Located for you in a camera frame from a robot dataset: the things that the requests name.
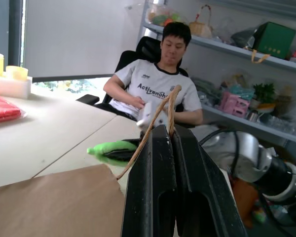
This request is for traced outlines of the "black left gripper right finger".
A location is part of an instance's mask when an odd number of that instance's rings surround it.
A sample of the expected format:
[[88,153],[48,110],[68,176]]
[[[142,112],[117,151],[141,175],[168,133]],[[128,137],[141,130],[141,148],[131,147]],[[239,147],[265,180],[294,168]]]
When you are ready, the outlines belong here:
[[175,125],[172,138],[180,237],[248,237],[227,181],[193,133]]

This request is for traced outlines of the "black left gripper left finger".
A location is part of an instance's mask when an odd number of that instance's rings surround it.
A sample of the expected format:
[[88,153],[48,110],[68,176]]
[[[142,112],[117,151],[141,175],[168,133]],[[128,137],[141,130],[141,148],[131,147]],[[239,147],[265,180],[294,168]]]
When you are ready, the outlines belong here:
[[160,125],[129,172],[120,237],[173,237],[176,199],[171,140]]

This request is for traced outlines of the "white handheld device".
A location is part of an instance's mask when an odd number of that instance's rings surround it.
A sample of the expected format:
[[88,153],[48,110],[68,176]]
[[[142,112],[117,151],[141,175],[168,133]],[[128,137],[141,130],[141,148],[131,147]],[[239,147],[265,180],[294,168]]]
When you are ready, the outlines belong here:
[[[143,109],[140,110],[138,119],[137,119],[137,127],[141,131],[146,131],[154,117],[154,114],[157,110],[158,104],[156,102],[147,102]],[[156,118],[153,128],[158,127],[159,125],[167,125],[168,117],[166,113],[162,110],[158,117]]]

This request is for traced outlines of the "brown paper bag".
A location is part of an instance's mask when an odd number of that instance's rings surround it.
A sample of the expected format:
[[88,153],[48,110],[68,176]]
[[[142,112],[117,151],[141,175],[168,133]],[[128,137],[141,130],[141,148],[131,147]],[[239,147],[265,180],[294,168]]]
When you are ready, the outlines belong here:
[[120,175],[95,165],[0,187],[0,237],[120,237]]

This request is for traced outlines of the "orange plush toy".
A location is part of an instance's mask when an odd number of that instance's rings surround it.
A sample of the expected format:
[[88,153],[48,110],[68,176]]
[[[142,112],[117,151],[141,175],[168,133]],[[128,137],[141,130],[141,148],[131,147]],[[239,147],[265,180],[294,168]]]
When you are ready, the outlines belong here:
[[258,192],[249,183],[242,181],[240,179],[237,179],[233,183],[232,190],[240,218],[244,226],[251,229],[253,227],[251,213],[254,204],[258,199]]

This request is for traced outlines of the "plastic bag of toy fruit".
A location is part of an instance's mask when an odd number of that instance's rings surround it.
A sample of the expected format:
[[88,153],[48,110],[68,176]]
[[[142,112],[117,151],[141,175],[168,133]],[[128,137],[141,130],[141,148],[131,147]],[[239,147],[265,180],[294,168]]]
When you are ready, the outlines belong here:
[[146,22],[165,27],[172,22],[187,23],[187,18],[180,12],[163,4],[150,3],[146,11]]

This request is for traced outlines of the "dark plastic bag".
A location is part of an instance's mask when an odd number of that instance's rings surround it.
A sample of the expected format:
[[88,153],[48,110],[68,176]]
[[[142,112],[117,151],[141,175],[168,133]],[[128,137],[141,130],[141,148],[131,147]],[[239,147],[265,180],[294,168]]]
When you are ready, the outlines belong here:
[[234,33],[231,39],[236,47],[253,49],[257,28],[248,28]]

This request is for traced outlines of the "person's right hand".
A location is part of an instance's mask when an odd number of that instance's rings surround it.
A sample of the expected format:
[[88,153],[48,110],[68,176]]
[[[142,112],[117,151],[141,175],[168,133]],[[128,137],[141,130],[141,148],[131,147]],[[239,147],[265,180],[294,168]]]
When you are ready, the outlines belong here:
[[137,109],[143,109],[145,104],[145,101],[141,97],[134,97],[133,106]]

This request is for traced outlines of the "seated person in white shirt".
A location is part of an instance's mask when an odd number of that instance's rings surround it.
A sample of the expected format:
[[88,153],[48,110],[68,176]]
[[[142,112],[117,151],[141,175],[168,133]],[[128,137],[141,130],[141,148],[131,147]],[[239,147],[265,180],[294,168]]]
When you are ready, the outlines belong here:
[[183,58],[191,40],[188,25],[172,22],[164,27],[160,43],[159,62],[138,59],[117,71],[104,85],[104,91],[111,101],[104,108],[120,116],[137,120],[140,110],[133,106],[134,97],[141,97],[145,103],[160,104],[166,96],[180,85],[181,91],[175,106],[182,104],[183,112],[174,112],[177,123],[201,125],[202,106],[193,81],[178,71],[178,63]]

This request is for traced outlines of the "small green yellow toy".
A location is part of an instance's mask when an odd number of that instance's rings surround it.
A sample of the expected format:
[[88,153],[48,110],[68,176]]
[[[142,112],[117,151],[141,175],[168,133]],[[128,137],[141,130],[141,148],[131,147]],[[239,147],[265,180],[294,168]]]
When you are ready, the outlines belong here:
[[252,217],[260,224],[264,224],[267,220],[267,215],[260,205],[253,206]]

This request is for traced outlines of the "small metal cup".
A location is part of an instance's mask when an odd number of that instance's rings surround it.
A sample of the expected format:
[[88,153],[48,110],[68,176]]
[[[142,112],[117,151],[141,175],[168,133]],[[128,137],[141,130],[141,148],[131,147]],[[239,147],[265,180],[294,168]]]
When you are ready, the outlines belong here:
[[257,122],[259,118],[259,112],[256,110],[250,111],[247,115],[247,120],[252,122]]

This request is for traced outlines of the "pink toy crate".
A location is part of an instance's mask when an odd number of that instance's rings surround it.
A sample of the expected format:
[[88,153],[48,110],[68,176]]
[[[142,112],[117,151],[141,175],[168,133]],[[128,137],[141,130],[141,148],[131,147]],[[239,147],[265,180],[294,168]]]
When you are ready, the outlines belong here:
[[249,101],[242,99],[240,96],[224,91],[218,109],[224,113],[244,118],[249,104]]

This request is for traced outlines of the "black office chair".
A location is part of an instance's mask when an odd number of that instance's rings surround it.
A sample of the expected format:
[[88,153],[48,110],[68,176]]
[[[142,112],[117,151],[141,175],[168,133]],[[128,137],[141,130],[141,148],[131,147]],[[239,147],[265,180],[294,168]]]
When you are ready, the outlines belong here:
[[[157,39],[153,39],[145,36],[140,39],[135,51],[127,50],[121,54],[115,72],[126,67],[128,64],[132,63],[137,59],[143,59],[143,60],[147,60],[155,63],[155,62],[159,62],[160,58],[161,58],[160,41]],[[186,70],[180,68],[181,63],[182,63],[182,59],[180,60],[177,66],[179,73],[182,74],[183,76],[189,77]],[[76,99],[76,101],[93,106],[100,101],[100,98],[98,96],[86,94]],[[102,103],[108,104],[110,101],[111,101],[111,97],[105,94]],[[176,112],[183,112],[183,111],[184,111],[183,105],[179,104],[176,107]]]

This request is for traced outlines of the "teal packaged item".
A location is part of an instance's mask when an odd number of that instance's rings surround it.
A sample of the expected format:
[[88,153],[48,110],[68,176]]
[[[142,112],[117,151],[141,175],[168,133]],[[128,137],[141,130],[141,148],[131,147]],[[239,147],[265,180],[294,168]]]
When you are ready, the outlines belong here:
[[247,101],[251,101],[255,93],[253,88],[243,88],[240,84],[233,84],[228,87],[227,91]]

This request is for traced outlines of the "small green potted plant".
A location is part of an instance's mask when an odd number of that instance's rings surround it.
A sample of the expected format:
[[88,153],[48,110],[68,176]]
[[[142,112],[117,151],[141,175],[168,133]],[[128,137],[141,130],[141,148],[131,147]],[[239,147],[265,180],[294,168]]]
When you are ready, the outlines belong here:
[[273,83],[260,83],[253,86],[258,110],[273,111],[275,109],[275,88]]

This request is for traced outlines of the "red cloth in plastic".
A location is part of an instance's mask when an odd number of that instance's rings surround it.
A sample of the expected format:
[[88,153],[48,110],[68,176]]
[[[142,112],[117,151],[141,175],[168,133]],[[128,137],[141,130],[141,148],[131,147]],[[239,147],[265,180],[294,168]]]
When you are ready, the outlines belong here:
[[22,119],[27,116],[27,113],[0,97],[0,123]]

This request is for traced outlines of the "white foam block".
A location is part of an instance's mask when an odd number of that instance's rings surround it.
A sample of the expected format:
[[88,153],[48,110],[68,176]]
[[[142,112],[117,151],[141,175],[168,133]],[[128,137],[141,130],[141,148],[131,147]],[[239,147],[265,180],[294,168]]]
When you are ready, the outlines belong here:
[[31,94],[32,79],[32,77],[27,77],[26,80],[0,77],[0,96],[28,99]]

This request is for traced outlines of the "short yellow plastic container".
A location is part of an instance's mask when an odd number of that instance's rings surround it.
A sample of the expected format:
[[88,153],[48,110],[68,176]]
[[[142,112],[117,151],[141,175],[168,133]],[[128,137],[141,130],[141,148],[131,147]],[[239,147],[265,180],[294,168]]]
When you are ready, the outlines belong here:
[[27,80],[28,69],[18,66],[6,66],[5,75],[8,79],[24,81]]

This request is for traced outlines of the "grey metal shelf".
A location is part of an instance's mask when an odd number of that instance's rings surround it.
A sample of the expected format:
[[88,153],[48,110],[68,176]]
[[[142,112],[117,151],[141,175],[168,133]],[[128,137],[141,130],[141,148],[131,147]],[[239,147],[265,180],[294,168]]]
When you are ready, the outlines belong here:
[[[143,36],[144,29],[148,29],[153,32],[156,37],[160,37],[163,31],[163,27],[149,23],[145,19],[148,9],[153,6],[154,1],[157,1],[157,5],[166,6],[169,1],[179,0],[144,0],[144,9],[141,19],[140,35]],[[296,22],[296,0],[204,0],[209,4],[213,4],[218,7],[225,7],[227,10],[243,11],[247,14],[272,16],[275,18],[283,18]],[[213,39],[202,38],[199,36],[192,36],[192,44],[204,47],[210,50],[215,50],[219,53],[233,55],[238,58],[243,58],[251,64],[255,64],[259,59],[263,57],[263,54],[258,52],[252,54],[247,49],[242,49],[230,44],[215,41]],[[265,67],[272,67],[277,70],[281,70],[289,75],[288,82],[296,79],[296,63],[289,62],[284,59],[279,59],[273,56],[269,56],[262,60],[262,65]],[[249,122],[245,119],[238,119],[237,123],[242,123],[246,126],[250,126],[254,131],[259,134],[265,134],[266,139],[279,140],[285,148],[292,150],[296,148],[296,133],[288,133],[283,130],[279,130],[273,127],[267,127],[263,124],[256,122]]]

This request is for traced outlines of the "green cardboard box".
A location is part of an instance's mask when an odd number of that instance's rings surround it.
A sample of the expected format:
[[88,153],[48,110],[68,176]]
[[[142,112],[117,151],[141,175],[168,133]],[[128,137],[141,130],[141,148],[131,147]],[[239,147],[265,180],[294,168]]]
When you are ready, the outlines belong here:
[[284,60],[295,35],[296,30],[277,23],[260,25],[248,40],[252,49],[252,63],[261,63],[270,56]]

